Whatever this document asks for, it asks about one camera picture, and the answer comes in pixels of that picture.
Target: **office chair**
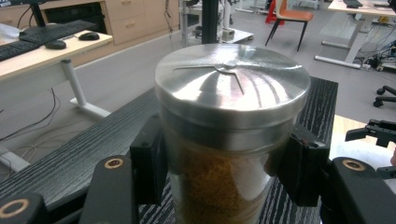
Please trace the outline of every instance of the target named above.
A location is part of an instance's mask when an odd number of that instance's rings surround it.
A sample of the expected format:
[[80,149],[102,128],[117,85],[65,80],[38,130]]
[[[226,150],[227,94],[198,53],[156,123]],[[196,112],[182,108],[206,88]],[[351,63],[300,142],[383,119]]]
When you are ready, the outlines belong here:
[[273,26],[273,29],[271,30],[271,33],[268,36],[267,42],[265,42],[265,46],[267,46],[268,41],[270,38],[275,34],[275,31],[277,29],[277,26],[281,21],[298,21],[298,22],[303,22],[304,23],[304,28],[301,33],[300,37],[300,42],[298,44],[297,51],[300,49],[301,41],[303,40],[303,36],[305,33],[306,25],[308,24],[309,21],[312,21],[312,18],[314,17],[314,14],[312,12],[306,12],[306,11],[298,11],[298,10],[287,10],[287,0],[274,0],[276,1],[276,22]]
[[395,102],[396,103],[396,90],[395,89],[393,89],[393,88],[391,88],[389,86],[384,86],[383,88],[378,89],[376,91],[376,93],[378,95],[382,95],[382,94],[385,93],[385,91],[388,91],[388,92],[390,92],[391,94],[393,94],[395,96],[377,96],[377,97],[375,97],[375,102],[373,102],[373,105],[375,107],[380,107],[381,105],[383,105],[384,104],[383,101],[385,101],[385,102]]

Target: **white desk leg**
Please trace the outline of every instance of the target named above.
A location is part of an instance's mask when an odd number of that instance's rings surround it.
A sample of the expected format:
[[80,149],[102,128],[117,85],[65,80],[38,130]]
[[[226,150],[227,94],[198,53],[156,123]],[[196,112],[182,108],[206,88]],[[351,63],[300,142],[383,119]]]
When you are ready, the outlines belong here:
[[70,59],[62,61],[62,68],[64,69],[64,73],[66,74],[67,79],[69,79],[70,85],[73,89],[73,93],[76,95],[76,98],[71,100],[70,103],[78,106],[83,111],[94,115],[97,118],[102,119],[107,117],[110,112],[100,107],[97,107],[96,105],[91,105],[87,103],[87,100],[85,99],[84,93],[82,92],[82,88],[79,84],[76,72]]
[[372,24],[374,16],[364,15],[362,20],[359,20],[358,25],[356,26],[352,37],[349,40],[348,45],[336,44],[332,42],[322,41],[322,45],[328,45],[337,48],[349,49],[349,52],[344,61],[330,59],[321,56],[315,56],[315,59],[318,61],[323,61],[326,63],[335,63],[343,66],[348,66],[352,68],[361,68],[361,65],[358,63],[353,63],[358,55],[359,50],[364,45],[367,35],[370,33],[370,27]]
[[360,20],[357,25],[358,31],[356,32],[356,34],[353,34],[354,41],[352,42],[351,38],[349,42],[350,50],[346,56],[346,63],[353,63],[353,60],[355,60],[356,55],[358,55],[359,50],[361,49],[361,47],[363,47],[364,43],[366,42],[367,36],[370,33],[371,24],[374,17],[369,15],[361,16],[363,18],[363,21]]
[[253,10],[244,9],[244,0],[239,0],[239,8],[236,8],[235,11],[242,11],[242,12],[250,12],[250,13],[253,13]]
[[6,166],[10,166],[11,170],[19,172],[29,165],[29,162],[17,156],[3,146],[0,146],[0,162]]

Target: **transparent container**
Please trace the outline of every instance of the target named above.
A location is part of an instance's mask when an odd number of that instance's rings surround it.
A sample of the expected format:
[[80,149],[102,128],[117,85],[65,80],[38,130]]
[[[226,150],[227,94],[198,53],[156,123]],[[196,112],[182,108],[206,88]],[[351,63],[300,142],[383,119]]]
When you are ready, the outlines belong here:
[[310,77],[271,50],[201,45],[156,69],[177,223],[254,224]]

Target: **chair leg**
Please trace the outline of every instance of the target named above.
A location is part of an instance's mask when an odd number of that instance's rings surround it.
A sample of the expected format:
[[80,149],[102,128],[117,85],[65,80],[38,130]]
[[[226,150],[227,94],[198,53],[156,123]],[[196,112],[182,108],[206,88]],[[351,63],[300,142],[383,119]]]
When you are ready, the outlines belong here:
[[275,33],[275,31],[276,31],[277,26],[279,25],[279,23],[280,23],[280,19],[277,19],[276,22],[275,22],[275,24],[274,24],[274,26],[273,26],[273,28],[272,28],[272,30],[271,30],[271,33],[268,35],[268,39],[267,39],[267,42],[265,42],[265,46],[267,46],[268,41],[269,41],[270,39],[272,39],[272,37],[274,36],[274,33]]
[[274,37],[274,34],[275,34],[276,30],[277,30],[277,27],[279,26],[279,24],[280,24],[281,22],[282,22],[281,19],[276,19],[276,22],[275,22],[275,24],[274,24],[274,31],[273,31],[272,34],[271,34],[271,39],[272,39],[272,37]]
[[303,37],[304,37],[304,33],[305,33],[305,29],[306,29],[306,25],[307,24],[308,24],[308,21],[305,21],[304,22],[304,28],[303,28],[303,31],[301,32],[301,36],[300,36],[300,42],[298,43],[297,51],[300,50],[301,41],[303,41]]

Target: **black pole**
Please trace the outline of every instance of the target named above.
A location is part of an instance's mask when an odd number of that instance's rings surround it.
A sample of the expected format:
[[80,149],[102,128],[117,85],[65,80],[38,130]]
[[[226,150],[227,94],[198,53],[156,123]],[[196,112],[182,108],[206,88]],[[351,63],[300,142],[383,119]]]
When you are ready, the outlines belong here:
[[35,22],[37,23],[37,26],[45,27],[46,23],[44,22],[43,15],[41,14],[41,10],[38,4],[30,4],[30,9],[32,9],[33,15],[35,16]]
[[202,2],[202,44],[218,43],[219,0]]

